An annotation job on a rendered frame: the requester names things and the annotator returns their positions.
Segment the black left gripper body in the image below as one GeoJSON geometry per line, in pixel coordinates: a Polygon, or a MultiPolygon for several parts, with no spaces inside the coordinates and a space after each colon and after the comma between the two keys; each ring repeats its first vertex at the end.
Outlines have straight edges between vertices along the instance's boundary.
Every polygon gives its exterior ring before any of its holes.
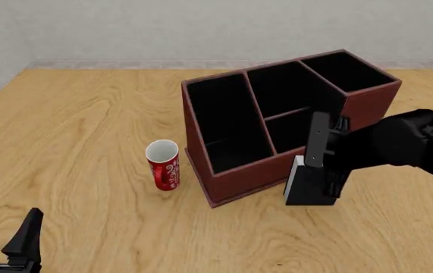
{"type": "Polygon", "coordinates": [[[40,273],[41,261],[41,256],[9,256],[0,263],[0,273],[40,273]]]}

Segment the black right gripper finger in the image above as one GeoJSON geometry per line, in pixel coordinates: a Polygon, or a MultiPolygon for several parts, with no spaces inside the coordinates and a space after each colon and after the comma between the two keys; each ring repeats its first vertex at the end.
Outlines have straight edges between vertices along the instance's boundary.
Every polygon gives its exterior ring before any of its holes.
{"type": "Polygon", "coordinates": [[[337,133],[346,133],[349,129],[350,119],[344,115],[340,115],[333,127],[333,130],[337,133]]]}
{"type": "Polygon", "coordinates": [[[327,169],[325,171],[325,194],[339,199],[349,176],[349,170],[327,169]]]}

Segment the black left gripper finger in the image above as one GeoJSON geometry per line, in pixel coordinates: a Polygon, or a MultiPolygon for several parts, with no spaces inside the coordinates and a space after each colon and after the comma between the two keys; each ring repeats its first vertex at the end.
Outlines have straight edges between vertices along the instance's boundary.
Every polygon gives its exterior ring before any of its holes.
{"type": "Polygon", "coordinates": [[[22,225],[3,247],[2,253],[8,257],[8,264],[41,263],[40,233],[44,213],[38,208],[32,208],[22,225]]]}

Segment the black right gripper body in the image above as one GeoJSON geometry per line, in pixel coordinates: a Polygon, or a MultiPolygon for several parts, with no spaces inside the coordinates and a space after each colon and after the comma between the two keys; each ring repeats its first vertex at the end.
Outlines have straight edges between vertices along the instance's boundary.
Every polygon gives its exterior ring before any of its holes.
{"type": "Polygon", "coordinates": [[[329,163],[332,168],[352,171],[356,165],[355,142],[357,132],[332,131],[329,148],[334,153],[329,163]]]}

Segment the black book with white pages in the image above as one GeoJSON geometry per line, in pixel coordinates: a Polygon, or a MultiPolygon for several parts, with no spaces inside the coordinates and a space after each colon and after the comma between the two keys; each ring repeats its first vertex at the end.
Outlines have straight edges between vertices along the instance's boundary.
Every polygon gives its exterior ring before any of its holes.
{"type": "Polygon", "coordinates": [[[296,155],[284,188],[286,206],[332,206],[335,197],[325,194],[325,172],[323,168],[310,168],[303,155],[296,155]]]}

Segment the red-brown desk caddy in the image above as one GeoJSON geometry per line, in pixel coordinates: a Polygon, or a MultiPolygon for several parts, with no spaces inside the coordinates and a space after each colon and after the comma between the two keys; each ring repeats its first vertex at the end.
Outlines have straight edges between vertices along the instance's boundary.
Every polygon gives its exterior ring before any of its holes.
{"type": "Polygon", "coordinates": [[[284,182],[316,111],[358,130],[384,117],[401,83],[343,49],[182,82],[185,151],[209,204],[284,182]]]}

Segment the red patterned mug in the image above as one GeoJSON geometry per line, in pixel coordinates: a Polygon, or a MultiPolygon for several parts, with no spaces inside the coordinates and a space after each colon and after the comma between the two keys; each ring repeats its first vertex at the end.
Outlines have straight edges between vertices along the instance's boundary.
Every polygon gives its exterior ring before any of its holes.
{"type": "Polygon", "coordinates": [[[175,190],[180,184],[179,148],[172,140],[156,140],[146,147],[146,160],[157,188],[175,190]]]}

